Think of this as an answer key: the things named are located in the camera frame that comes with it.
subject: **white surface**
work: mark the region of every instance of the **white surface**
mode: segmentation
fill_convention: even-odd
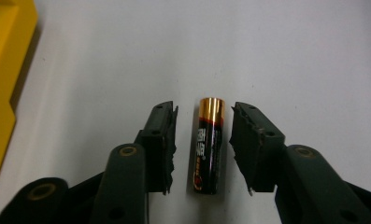
[[[194,111],[206,96],[258,106],[287,145],[316,148],[371,190],[371,1],[36,1],[41,32],[0,174],[0,211],[27,183],[103,171],[154,105],[179,105],[171,194],[150,223],[280,223],[224,145],[221,195],[191,191]]]

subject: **yellow container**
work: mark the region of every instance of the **yellow container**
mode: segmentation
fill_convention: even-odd
[[[32,0],[0,0],[0,167],[15,116],[10,97],[36,27]]]

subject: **yellow object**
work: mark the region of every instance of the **yellow object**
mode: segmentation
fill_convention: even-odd
[[[15,123],[10,97],[36,20],[32,0],[0,0],[0,168]]]

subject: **black and gold battery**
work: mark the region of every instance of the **black and gold battery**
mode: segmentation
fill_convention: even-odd
[[[193,189],[198,193],[217,193],[224,109],[222,99],[210,97],[200,101],[193,173]]]

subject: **battery label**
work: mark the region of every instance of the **battery label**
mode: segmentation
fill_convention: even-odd
[[[221,142],[221,125],[199,119],[193,174],[193,188],[196,192],[217,193]]]

